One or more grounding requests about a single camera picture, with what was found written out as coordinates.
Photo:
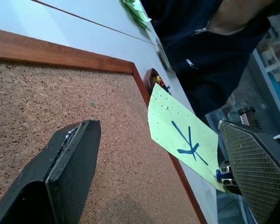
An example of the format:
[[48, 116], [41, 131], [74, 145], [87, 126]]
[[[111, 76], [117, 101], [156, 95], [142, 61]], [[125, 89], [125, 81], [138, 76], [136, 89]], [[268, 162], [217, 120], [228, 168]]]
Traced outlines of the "white shelf rack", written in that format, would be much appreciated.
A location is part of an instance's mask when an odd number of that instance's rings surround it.
[[269, 47], [262, 53], [260, 53], [260, 58], [265, 67], [267, 74], [271, 74], [276, 82], [280, 82], [280, 61], [275, 55], [274, 50]]

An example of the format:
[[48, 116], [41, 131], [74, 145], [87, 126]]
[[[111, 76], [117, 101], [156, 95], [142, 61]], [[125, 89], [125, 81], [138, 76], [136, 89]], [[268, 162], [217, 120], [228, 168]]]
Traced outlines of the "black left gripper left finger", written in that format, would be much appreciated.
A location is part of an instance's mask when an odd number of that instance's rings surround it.
[[79, 224], [100, 138], [98, 120], [56, 131], [0, 200], [0, 224]]

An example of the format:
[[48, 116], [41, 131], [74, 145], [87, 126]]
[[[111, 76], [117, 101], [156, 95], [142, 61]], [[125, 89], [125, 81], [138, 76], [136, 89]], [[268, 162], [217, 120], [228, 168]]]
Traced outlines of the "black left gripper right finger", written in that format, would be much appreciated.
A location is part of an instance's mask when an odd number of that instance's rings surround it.
[[280, 144], [265, 132], [219, 122], [234, 179], [258, 224], [280, 224]]

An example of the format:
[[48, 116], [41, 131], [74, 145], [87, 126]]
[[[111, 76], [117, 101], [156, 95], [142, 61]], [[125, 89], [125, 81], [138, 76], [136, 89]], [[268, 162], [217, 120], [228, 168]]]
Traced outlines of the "person in dark jacket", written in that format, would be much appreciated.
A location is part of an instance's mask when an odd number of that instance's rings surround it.
[[280, 0], [140, 0], [197, 117], [221, 108]]

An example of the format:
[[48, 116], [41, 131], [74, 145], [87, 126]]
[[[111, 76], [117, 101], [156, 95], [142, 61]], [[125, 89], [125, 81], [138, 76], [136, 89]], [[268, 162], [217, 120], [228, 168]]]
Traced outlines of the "black box device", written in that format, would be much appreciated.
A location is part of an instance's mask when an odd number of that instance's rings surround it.
[[244, 106], [237, 110], [241, 123], [243, 125], [252, 126], [259, 130], [262, 130], [262, 126], [257, 117], [256, 110], [253, 106]]

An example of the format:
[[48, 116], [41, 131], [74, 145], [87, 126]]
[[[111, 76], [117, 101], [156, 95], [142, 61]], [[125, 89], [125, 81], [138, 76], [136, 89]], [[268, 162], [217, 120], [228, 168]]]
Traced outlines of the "green note with blue mark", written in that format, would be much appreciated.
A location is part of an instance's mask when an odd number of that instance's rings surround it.
[[158, 84], [150, 98], [148, 123], [152, 140], [224, 191], [216, 178], [218, 135]]

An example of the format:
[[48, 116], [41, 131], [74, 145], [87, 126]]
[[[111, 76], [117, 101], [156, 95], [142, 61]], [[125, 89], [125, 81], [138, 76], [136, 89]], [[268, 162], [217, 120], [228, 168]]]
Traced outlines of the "cork board with wooden frame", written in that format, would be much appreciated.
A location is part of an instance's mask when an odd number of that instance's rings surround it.
[[79, 224], [206, 224], [181, 165], [151, 139], [149, 100], [132, 62], [0, 30], [0, 200], [56, 131], [98, 120]]

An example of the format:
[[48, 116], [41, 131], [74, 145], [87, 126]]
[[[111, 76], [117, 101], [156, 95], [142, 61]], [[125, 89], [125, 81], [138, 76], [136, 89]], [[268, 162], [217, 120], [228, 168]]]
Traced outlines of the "stack of green notes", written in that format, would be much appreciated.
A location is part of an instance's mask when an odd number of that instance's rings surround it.
[[120, 0], [127, 11], [130, 12], [133, 20], [140, 25], [143, 29], [151, 31], [147, 26], [150, 22], [148, 17], [144, 14], [144, 10], [141, 7], [140, 0]]

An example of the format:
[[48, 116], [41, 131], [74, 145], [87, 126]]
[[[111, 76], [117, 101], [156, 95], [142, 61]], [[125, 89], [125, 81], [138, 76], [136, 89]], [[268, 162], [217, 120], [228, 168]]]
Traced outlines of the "dark wooden tray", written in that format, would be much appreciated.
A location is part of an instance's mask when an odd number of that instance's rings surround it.
[[145, 85], [145, 87], [146, 87], [147, 92], [148, 92], [149, 95], [152, 94], [152, 91], [153, 91], [153, 88], [154, 88], [155, 84], [158, 84], [158, 85], [159, 85], [159, 83], [156, 82], [156, 76], [160, 76], [160, 75], [159, 75], [159, 73], [158, 73], [155, 69], [153, 69], [153, 68], [149, 69], [149, 70], [146, 72], [146, 74], [145, 74], [145, 77], [144, 77], [143, 82], [144, 82], [144, 85]]

